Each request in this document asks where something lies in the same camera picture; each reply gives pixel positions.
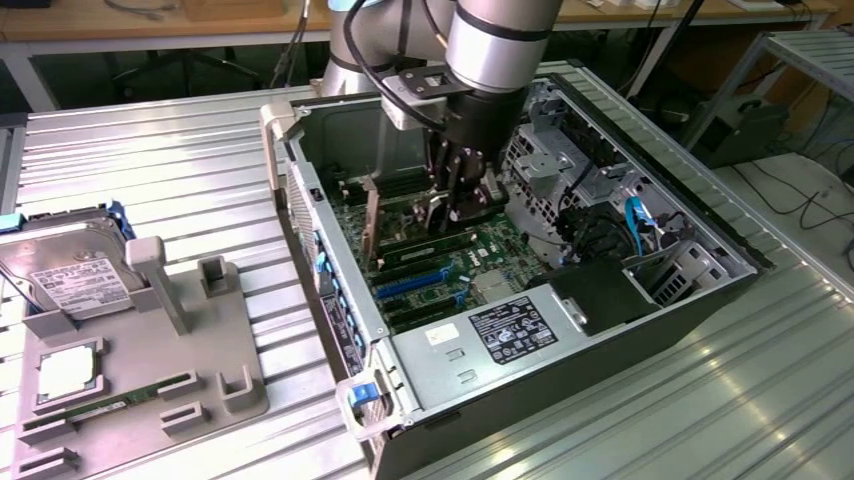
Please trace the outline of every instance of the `motherboard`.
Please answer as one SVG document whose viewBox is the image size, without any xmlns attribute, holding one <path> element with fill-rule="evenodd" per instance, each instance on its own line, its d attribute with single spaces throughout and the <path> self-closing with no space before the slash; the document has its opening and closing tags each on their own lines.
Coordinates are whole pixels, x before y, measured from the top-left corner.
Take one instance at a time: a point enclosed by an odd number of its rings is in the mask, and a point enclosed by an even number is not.
<svg viewBox="0 0 854 480">
<path fill-rule="evenodd" d="M 409 214 L 419 193 L 385 198 L 379 260 L 363 251 L 367 206 L 339 197 L 333 209 L 386 323 L 395 333 L 417 328 L 525 290 L 545 273 L 528 235 L 506 214 L 449 234 L 429 235 Z"/>
</svg>

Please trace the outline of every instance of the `power supply label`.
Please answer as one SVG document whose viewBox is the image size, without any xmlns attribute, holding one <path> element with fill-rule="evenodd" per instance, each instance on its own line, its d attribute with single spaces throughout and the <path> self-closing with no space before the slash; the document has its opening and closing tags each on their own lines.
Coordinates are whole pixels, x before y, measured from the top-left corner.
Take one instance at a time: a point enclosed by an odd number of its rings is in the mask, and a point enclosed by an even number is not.
<svg viewBox="0 0 854 480">
<path fill-rule="evenodd" d="M 43 270 L 31 276 L 66 313 L 83 312 L 130 298 L 107 258 Z"/>
<path fill-rule="evenodd" d="M 469 317 L 496 363 L 505 365 L 558 341 L 529 297 Z"/>
</svg>

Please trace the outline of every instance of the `metal rack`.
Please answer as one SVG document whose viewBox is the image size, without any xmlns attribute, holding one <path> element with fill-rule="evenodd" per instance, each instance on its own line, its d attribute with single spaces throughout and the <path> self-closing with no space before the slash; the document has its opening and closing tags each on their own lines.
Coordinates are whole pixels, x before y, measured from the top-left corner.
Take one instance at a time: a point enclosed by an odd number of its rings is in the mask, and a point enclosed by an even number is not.
<svg viewBox="0 0 854 480">
<path fill-rule="evenodd" d="M 702 114 L 692 119 L 681 141 L 688 149 L 697 145 L 721 106 L 736 93 L 764 53 L 774 55 L 854 102 L 854 35 L 841 30 L 762 33 Z"/>
</svg>

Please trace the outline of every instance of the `cable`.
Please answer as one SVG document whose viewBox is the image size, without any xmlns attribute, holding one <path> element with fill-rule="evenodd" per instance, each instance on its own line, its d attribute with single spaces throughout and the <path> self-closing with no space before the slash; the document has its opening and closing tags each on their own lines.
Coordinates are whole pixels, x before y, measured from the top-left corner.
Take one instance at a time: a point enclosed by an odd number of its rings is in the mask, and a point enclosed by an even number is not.
<svg viewBox="0 0 854 480">
<path fill-rule="evenodd" d="M 805 202 L 805 205 L 816 205 L 818 208 L 821 208 L 825 212 L 828 212 L 830 215 L 833 215 L 833 218 L 830 218 L 829 220 L 845 220 L 846 222 L 849 222 L 853 226 L 854 226 L 854 221 L 850 220 L 848 217 L 854 215 L 854 212 L 846 212 L 846 213 L 841 213 L 837 214 L 833 210 L 830 210 L 828 207 L 825 207 L 821 203 L 818 203 L 814 200 L 814 197 L 810 197 L 806 193 L 804 193 L 804 191 L 796 187 L 792 183 L 789 183 L 786 180 L 784 180 L 782 178 L 780 178 L 778 176 L 776 176 L 774 174 L 772 174 L 768 170 L 765 170 L 765 168 L 762 168 L 757 163 L 752 162 L 752 165 L 754 167 L 757 167 L 757 169 L 769 177 L 772 177 L 774 180 L 777 180 L 780 183 L 782 183 L 784 185 L 786 185 L 789 188 L 792 188 L 796 192 L 798 192 L 801 194 L 801 196 L 804 198 L 808 199 L 808 202 Z"/>
<path fill-rule="evenodd" d="M 430 29 L 433 30 L 433 34 L 439 40 L 442 47 L 448 50 L 449 41 L 442 35 L 442 30 L 439 30 L 439 24 L 437 23 L 437 18 L 433 16 L 433 12 L 430 11 L 430 6 L 427 5 L 427 0 L 422 0 L 422 6 L 425 7 L 425 16 L 427 17 L 427 23 L 430 24 Z"/>
<path fill-rule="evenodd" d="M 772 211 L 780 215 L 789 215 L 790 213 L 796 213 L 798 210 L 801 210 L 806 204 L 809 202 L 804 202 L 801 205 L 798 205 L 796 208 L 793 208 L 792 210 L 780 210 L 769 201 L 768 198 L 765 198 L 765 195 L 762 195 L 762 192 L 760 192 L 760 189 L 756 187 L 756 185 L 753 184 L 753 182 L 750 180 L 748 180 L 748 176 L 742 173 L 742 171 L 736 167 L 736 165 L 732 165 L 733 170 L 736 170 L 736 173 L 738 173 L 738 176 L 742 177 L 742 180 L 745 180 L 745 183 L 748 184 L 748 186 L 750 187 L 750 189 L 754 191 L 754 193 L 760 196 L 760 198 L 762 199 L 762 201 L 765 202 L 765 204 L 769 206 L 769 208 L 772 209 Z"/>
<path fill-rule="evenodd" d="M 828 148 L 825 148 L 825 150 L 822 150 L 822 153 L 820 153 L 818 155 L 813 156 L 813 160 L 818 160 L 820 158 L 822 158 L 828 152 L 830 150 L 833 150 L 833 147 L 836 147 L 837 145 L 840 145 L 844 142 L 854 142 L 854 138 L 844 138 L 842 140 L 837 140 L 836 142 L 833 142 L 830 145 L 828 145 Z"/>
<path fill-rule="evenodd" d="M 813 9 L 810 8 L 810 6 L 806 4 L 806 1 L 801 1 L 801 5 L 804 5 L 804 9 L 808 11 L 808 13 L 810 14 L 806 23 L 813 23 Z"/>
<path fill-rule="evenodd" d="M 830 223 L 830 222 L 833 222 L 836 220 L 844 220 L 845 222 L 848 222 L 854 227 L 854 220 L 848 218 L 849 216 L 854 215 L 854 212 L 846 212 L 846 213 L 842 213 L 842 214 L 836 214 L 828 207 L 825 207 L 821 203 L 818 203 L 816 201 L 816 197 L 818 196 L 820 192 L 816 192 L 813 195 L 808 196 L 801 191 L 801 189 L 798 187 L 796 187 L 792 183 L 789 183 L 782 178 L 777 177 L 770 172 L 768 172 L 757 163 L 752 162 L 752 164 L 753 164 L 754 167 L 757 167 L 757 169 L 765 175 L 772 177 L 774 180 L 777 180 L 784 185 L 789 186 L 796 192 L 798 192 L 801 194 L 801 196 L 804 198 L 806 198 L 806 201 L 801 204 L 801 207 L 798 207 L 797 209 L 789 210 L 788 212 L 777 209 L 772 205 L 772 203 L 768 201 L 768 199 L 765 198 L 762 193 L 760 193 L 760 190 L 753 185 L 750 180 L 748 180 L 748 177 L 741 173 L 741 171 L 736 168 L 736 166 L 733 166 L 733 169 L 738 172 L 740 176 L 742 177 L 742 179 L 745 180 L 745 182 L 748 183 L 748 185 L 750 186 L 753 191 L 757 192 L 757 195 L 760 195 L 760 198 L 762 198 L 762 201 L 772 208 L 772 210 L 774 210 L 777 213 L 780 213 L 782 215 L 788 215 L 788 214 L 796 212 L 800 208 L 804 208 L 804 210 L 801 211 L 801 216 L 798 218 L 798 226 L 801 227 L 802 230 L 813 230 L 813 229 L 826 225 L 828 223 Z M 806 221 L 805 221 L 806 220 L 806 212 L 808 212 L 808 210 L 810 208 L 810 205 L 818 206 L 822 210 L 825 210 L 828 213 L 830 213 L 832 217 L 825 219 L 825 220 L 822 220 L 822 221 L 820 221 L 818 223 L 814 223 L 813 225 L 806 225 Z M 845 255 L 846 262 L 849 264 L 849 268 L 854 271 L 854 260 L 852 259 L 852 253 L 853 252 L 854 252 L 854 239 L 852 239 L 852 241 L 849 242 L 848 247 L 845 248 L 845 250 L 842 252 L 842 255 Z"/>
<path fill-rule="evenodd" d="M 122 5 L 119 2 L 114 0 L 105 0 L 105 4 L 122 12 L 134 13 L 137 15 L 142 15 L 149 18 L 149 20 L 163 20 L 163 15 L 157 12 L 167 12 L 170 10 L 175 10 L 178 5 L 174 3 L 167 3 L 166 5 L 161 5 L 159 7 L 129 7 L 127 5 Z"/>
<path fill-rule="evenodd" d="M 582 182 L 590 175 L 590 172 L 593 171 L 593 167 L 594 167 L 594 163 L 593 161 L 589 161 L 588 165 L 585 165 L 585 169 L 582 170 L 581 175 L 573 182 L 573 185 L 569 186 L 569 188 L 564 191 L 564 195 L 561 195 L 561 199 L 558 200 L 558 208 L 564 208 L 564 200 L 568 200 L 568 201 L 570 200 L 572 198 L 570 195 L 573 195 L 573 192 L 576 191 L 578 186 L 582 184 Z"/>
<path fill-rule="evenodd" d="M 297 39 L 297 44 L 294 46 L 294 57 L 291 58 L 291 66 L 289 67 L 289 74 L 285 77 L 285 86 L 286 88 L 291 86 L 291 80 L 294 79 L 294 69 L 297 67 L 297 56 L 299 55 L 299 46 L 303 43 L 303 37 L 306 36 L 306 26 L 309 25 L 309 17 L 306 18 L 306 22 L 303 24 L 303 28 L 299 31 L 299 38 Z"/>
<path fill-rule="evenodd" d="M 353 22 L 357 18 L 357 13 L 359 13 L 359 9 L 365 5 L 366 0 L 357 0 L 353 5 L 353 8 L 347 12 L 347 16 L 345 17 L 345 42 L 347 43 L 347 49 L 350 50 L 350 54 L 353 55 L 357 64 L 362 68 L 362 72 L 367 75 L 369 79 L 377 86 L 378 90 L 383 93 L 386 98 L 391 103 L 395 104 L 407 115 L 410 115 L 415 120 L 418 120 L 427 128 L 434 130 L 435 132 L 445 131 L 445 125 L 441 124 L 437 120 L 431 119 L 427 115 L 419 112 L 413 106 L 410 106 L 402 99 L 398 97 L 395 91 L 383 83 L 383 80 L 379 78 L 379 75 L 370 67 L 362 52 L 359 51 L 359 47 L 357 46 L 357 41 L 353 37 Z"/>
<path fill-rule="evenodd" d="M 662 6 L 662 0 L 657 0 L 656 8 L 653 9 L 653 14 L 650 15 L 650 20 L 646 22 L 645 30 L 648 31 L 650 30 L 650 28 L 653 28 L 653 20 L 656 20 L 656 15 L 658 14 L 658 8 L 661 6 Z M 646 63 L 646 60 L 650 58 L 650 52 L 653 51 L 654 43 L 656 43 L 654 36 L 650 34 L 650 40 L 648 42 L 646 52 L 644 52 L 644 57 L 641 58 L 641 63 L 638 64 L 636 73 L 632 74 L 632 77 L 629 78 L 629 81 L 624 84 L 624 86 L 617 89 L 618 92 L 624 92 L 626 88 L 630 87 L 632 84 L 634 83 L 636 78 L 638 78 L 638 75 L 641 75 L 641 69 L 644 68 L 644 64 Z"/>
<path fill-rule="evenodd" d="M 299 17 L 299 22 L 297 23 L 297 30 L 294 31 L 294 35 L 291 36 L 291 41 L 289 42 L 287 48 L 282 51 L 282 55 L 279 55 L 279 60 L 277 61 L 277 66 L 273 69 L 273 79 L 270 80 L 270 88 L 277 86 L 277 80 L 279 80 L 279 76 L 285 72 L 285 66 L 287 65 L 289 60 L 291 59 L 291 53 L 297 53 L 297 46 L 303 41 L 303 36 L 306 34 L 306 28 L 309 26 L 309 7 L 311 5 L 311 0 L 303 0 L 303 13 Z M 289 74 L 286 77 L 286 85 L 291 82 L 291 75 L 294 73 L 294 64 L 297 62 L 291 62 L 291 66 L 289 68 Z"/>
<path fill-rule="evenodd" d="M 810 143 L 816 139 L 816 135 L 818 134 L 818 131 L 822 128 L 822 125 L 825 123 L 825 119 L 828 118 L 828 112 L 830 111 L 830 103 L 832 102 L 833 102 L 833 90 L 828 89 L 828 100 L 825 101 L 825 111 L 822 112 L 822 116 L 818 119 L 818 123 L 816 124 L 816 128 L 813 129 L 813 133 L 810 134 L 809 138 L 806 139 L 806 142 L 804 142 L 804 147 L 801 147 L 801 151 L 804 151 L 804 152 L 806 152 L 806 149 L 809 148 Z"/>
<path fill-rule="evenodd" d="M 549 243 L 550 245 L 557 245 L 558 247 L 566 247 L 566 246 L 570 245 L 566 242 L 556 242 L 554 240 L 549 240 L 546 237 L 541 237 L 540 235 L 537 235 L 536 233 L 529 232 L 528 230 L 522 230 L 522 233 L 525 233 L 529 237 L 536 238 L 541 242 Z"/>
<path fill-rule="evenodd" d="M 626 228 L 626 225 L 624 225 L 608 215 L 597 215 L 594 218 L 598 220 L 605 220 L 608 223 L 616 226 L 621 237 L 624 237 L 624 240 L 629 243 L 629 246 L 634 248 L 636 242 L 632 240 L 632 232 L 629 231 L 629 228 Z"/>
<path fill-rule="evenodd" d="M 834 173 L 837 174 L 837 176 L 842 175 L 842 154 L 852 147 L 854 147 L 854 143 L 849 143 L 845 147 L 842 147 L 842 150 L 840 150 L 837 152 L 837 158 L 836 158 L 836 160 L 833 162 Z"/>
</svg>

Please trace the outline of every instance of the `aluminum profile table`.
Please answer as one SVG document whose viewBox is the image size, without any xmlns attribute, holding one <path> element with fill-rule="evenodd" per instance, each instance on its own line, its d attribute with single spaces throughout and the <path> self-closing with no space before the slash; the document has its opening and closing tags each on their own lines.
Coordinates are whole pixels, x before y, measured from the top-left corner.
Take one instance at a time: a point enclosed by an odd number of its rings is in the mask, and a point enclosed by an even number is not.
<svg viewBox="0 0 854 480">
<path fill-rule="evenodd" d="M 718 93 L 682 137 L 694 148 L 724 102 L 733 96 L 764 53 L 797 68 L 838 95 L 854 102 L 854 35 L 841 30 L 762 33 L 754 40 Z"/>
<path fill-rule="evenodd" d="M 752 243 L 776 272 L 662 354 L 438 461 L 413 479 L 846 478 L 854 470 L 854 298 L 585 69 L 550 65 Z M 365 479 L 291 254 L 274 224 L 258 108 L 306 89 L 31 117 L 16 208 L 115 197 L 169 269 L 241 267 L 271 397 L 266 415 L 99 478 Z M 0 479 L 10 476 L 21 297 L 0 310 Z"/>
</svg>

